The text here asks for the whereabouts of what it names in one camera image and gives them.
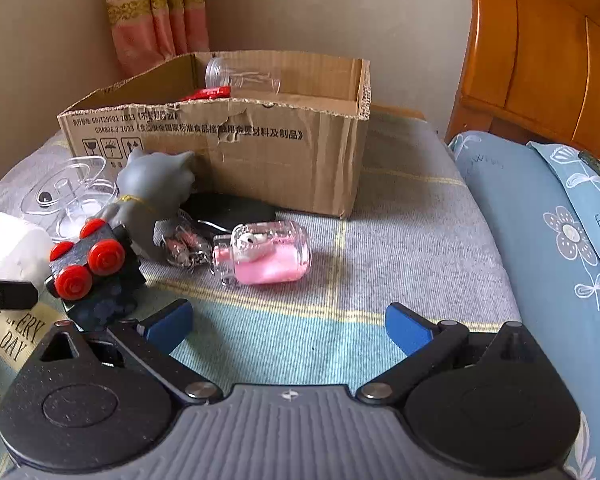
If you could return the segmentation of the checked grey blue tablecloth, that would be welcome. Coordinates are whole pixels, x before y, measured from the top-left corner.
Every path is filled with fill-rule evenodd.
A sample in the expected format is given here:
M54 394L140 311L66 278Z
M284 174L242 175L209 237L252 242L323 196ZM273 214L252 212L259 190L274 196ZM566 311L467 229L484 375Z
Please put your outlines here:
M223 284L205 267L146 262L135 316L187 299L194 327L174 356L222 388L356 388L402 359L385 331L394 302L477 332L518 318L486 220L422 120L373 112L350 218L302 214L298 222L312 252L302 280L246 287Z

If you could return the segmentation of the clear plastic spool dish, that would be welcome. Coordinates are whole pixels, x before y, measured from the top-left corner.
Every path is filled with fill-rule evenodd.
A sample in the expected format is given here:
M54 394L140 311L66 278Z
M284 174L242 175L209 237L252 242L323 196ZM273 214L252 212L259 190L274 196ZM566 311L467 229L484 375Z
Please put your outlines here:
M23 218L43 228L53 242L75 242L85 222L118 196L102 156L58 162L40 177L20 203Z

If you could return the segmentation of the pink patterned curtain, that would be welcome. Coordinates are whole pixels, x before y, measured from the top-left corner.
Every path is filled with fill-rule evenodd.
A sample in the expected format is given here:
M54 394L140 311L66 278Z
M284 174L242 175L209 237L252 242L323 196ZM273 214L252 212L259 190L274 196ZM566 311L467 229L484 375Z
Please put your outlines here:
M106 0L118 61L135 76L190 52L207 51L206 0Z

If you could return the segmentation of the clear pink sand bottle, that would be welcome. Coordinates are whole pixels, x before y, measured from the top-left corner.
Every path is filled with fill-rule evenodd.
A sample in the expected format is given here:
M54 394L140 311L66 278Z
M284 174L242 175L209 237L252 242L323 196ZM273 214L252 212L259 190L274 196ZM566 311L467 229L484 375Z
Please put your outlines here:
M311 266L306 229L292 220L243 223L213 239L212 271L246 286L292 283Z

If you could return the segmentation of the black flat pouch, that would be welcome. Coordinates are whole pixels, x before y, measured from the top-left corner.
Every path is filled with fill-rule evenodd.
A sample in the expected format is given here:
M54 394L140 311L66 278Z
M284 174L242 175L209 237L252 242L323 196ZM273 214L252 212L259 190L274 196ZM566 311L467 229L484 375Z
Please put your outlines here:
M230 234L241 224L272 222L276 208L260 200L215 192L197 192L181 204L197 229Z

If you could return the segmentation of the wooden bed headboard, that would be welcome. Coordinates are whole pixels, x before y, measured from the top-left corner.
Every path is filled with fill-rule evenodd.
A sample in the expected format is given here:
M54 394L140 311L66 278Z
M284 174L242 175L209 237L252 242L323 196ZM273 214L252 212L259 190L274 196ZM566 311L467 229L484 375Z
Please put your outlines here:
M600 0L472 0L446 135L468 130L600 158Z

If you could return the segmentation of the happy every day card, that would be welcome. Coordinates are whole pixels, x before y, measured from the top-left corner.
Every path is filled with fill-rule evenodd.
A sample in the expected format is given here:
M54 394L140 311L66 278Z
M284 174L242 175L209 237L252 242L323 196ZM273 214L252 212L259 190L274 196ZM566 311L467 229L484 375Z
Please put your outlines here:
M0 358L18 372L54 323L65 317L42 302L31 310L0 311Z

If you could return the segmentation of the white plastic jar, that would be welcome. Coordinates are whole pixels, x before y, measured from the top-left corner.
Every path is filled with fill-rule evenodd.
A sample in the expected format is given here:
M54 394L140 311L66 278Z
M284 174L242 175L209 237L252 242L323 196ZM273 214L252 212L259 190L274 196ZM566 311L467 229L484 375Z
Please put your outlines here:
M50 275L52 247L44 229L0 212L0 280L29 282L41 288Z

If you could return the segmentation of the black red-wheeled toy train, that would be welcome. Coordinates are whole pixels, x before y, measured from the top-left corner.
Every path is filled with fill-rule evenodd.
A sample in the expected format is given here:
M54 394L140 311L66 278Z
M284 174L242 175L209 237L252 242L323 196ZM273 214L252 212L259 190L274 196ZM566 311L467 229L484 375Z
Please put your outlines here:
M48 261L45 287L82 330L104 330L136 310L135 292L146 280L124 226L88 220L78 240L54 245Z

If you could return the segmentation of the clear plastic bottle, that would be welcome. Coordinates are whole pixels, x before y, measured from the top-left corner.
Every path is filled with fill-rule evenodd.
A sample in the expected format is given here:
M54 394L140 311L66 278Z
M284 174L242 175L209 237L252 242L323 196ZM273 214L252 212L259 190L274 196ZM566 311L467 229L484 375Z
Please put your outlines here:
M212 58L204 72L207 88L229 86L237 90L278 93L282 81L276 70L261 70L229 58Z

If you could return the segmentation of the keychain with charms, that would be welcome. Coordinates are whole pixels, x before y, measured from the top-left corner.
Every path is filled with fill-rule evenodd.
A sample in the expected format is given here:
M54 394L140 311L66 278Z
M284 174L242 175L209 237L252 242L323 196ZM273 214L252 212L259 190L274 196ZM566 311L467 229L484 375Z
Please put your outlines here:
M156 226L156 237L171 266L194 272L200 266L212 266L212 245L194 227L194 222L184 211Z

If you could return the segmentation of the open cardboard box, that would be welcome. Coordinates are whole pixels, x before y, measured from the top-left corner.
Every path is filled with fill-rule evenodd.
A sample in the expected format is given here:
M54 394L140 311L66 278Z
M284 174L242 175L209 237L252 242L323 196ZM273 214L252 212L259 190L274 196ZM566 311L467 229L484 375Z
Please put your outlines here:
M230 88L229 99L181 102L207 88L212 58L276 70L278 93ZM61 112L76 156L102 155L114 172L134 148L194 152L200 188L282 209L347 218L358 192L370 62L297 51L194 52L93 91Z

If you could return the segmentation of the grey cat figurine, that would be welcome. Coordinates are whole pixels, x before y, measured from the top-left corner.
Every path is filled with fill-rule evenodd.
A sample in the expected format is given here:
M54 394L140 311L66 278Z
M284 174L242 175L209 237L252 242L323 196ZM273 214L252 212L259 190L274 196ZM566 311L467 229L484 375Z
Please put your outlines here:
M154 240L155 225L175 218L189 198L195 182L194 160L194 152L169 155L134 148L117 176L120 196L96 218L112 228L124 226L141 257L163 262L163 249Z

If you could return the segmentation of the red green toy block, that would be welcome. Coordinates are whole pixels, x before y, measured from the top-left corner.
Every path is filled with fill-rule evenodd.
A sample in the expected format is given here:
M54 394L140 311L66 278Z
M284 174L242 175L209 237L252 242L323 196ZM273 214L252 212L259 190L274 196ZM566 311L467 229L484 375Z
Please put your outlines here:
M230 98L230 86L198 89L188 96L183 96L180 101L211 101Z

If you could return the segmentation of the blue floral bedsheet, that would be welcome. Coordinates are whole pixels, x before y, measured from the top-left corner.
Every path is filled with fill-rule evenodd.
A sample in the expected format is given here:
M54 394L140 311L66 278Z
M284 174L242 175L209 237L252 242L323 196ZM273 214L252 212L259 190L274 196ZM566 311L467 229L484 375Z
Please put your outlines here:
M576 296L574 285L588 277L562 258L543 218L568 204L566 193L528 143L468 131L450 149L501 253L522 322L578 404L568 474L600 479L600 299Z

